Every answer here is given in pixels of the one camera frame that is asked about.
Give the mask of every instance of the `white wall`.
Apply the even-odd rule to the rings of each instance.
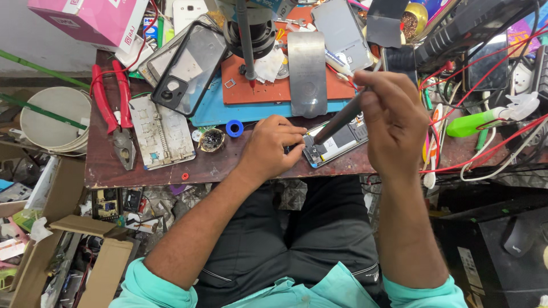
[[[0,49],[50,70],[92,70],[96,49],[80,44],[30,11],[26,0],[0,0],[0,8]],[[0,57],[0,73],[20,71],[36,70]]]

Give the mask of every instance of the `computer mouse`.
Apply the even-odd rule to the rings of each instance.
[[[519,217],[510,220],[505,234],[507,239],[504,240],[504,249],[517,258],[525,255],[535,240],[532,227],[525,219]]]

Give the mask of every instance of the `teal shirt sleeve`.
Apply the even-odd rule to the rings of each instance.
[[[151,273],[136,259],[128,266],[122,294],[109,308],[195,308],[198,295],[193,287],[185,291]]]
[[[463,291],[451,276],[435,289],[411,289],[391,282],[383,275],[384,288],[392,308],[467,308]]]

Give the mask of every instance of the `black phone case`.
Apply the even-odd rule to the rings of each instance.
[[[198,109],[198,106],[200,105],[200,102],[202,101],[202,98],[204,97],[204,94],[206,93],[208,87],[203,88],[203,90],[200,93],[200,96],[199,96],[198,100],[196,101],[196,103],[195,103],[194,107],[192,108],[192,110],[190,110],[187,113],[181,112],[181,111],[177,110],[176,108],[179,106],[179,104],[181,104],[181,99],[185,95],[189,84],[188,84],[187,81],[185,81],[181,78],[177,78],[175,76],[170,75],[170,71],[171,71],[172,67],[178,63],[181,55],[185,51],[186,46],[187,46],[187,44],[190,40],[190,37],[191,37],[190,34],[192,33],[193,29],[196,26],[201,26],[201,27],[207,28],[211,31],[222,34],[222,31],[220,31],[220,30],[218,30],[214,27],[211,27],[208,24],[205,24],[205,23],[203,23],[201,21],[197,21],[197,20],[193,21],[192,24],[191,24],[191,27],[189,28],[189,30],[187,31],[187,34],[185,35],[185,38],[182,40],[181,44],[177,48],[177,51],[173,55],[171,61],[169,62],[168,66],[166,67],[164,73],[162,74],[162,77],[158,81],[158,85],[154,88],[154,91],[152,92],[152,95],[151,95],[151,99],[154,103],[162,105],[162,106],[164,106],[166,108],[169,108],[173,111],[176,111],[176,112],[184,115],[187,118],[192,117],[194,115],[194,113]],[[213,73],[211,74],[211,76],[208,79],[208,84],[211,83],[211,81],[213,80],[213,77],[215,76],[217,70],[219,69],[219,67],[221,65],[221,62],[224,59],[224,55],[226,54],[227,50],[228,50],[228,46],[225,44],[225,49],[224,49],[223,53],[221,54],[221,56],[217,59],[217,62],[215,64],[215,69],[213,70]],[[173,94],[173,92],[168,89],[167,85],[170,81],[179,82],[180,87],[177,88],[177,94]],[[172,95],[171,99],[166,99],[166,98],[162,97],[163,93],[168,93],[168,92],[171,93],[171,95]]]

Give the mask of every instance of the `man's left hand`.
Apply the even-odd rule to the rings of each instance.
[[[235,170],[254,185],[261,185],[291,169],[302,155],[306,128],[296,127],[282,116],[260,120],[251,133]],[[284,148],[298,144],[288,154]]]

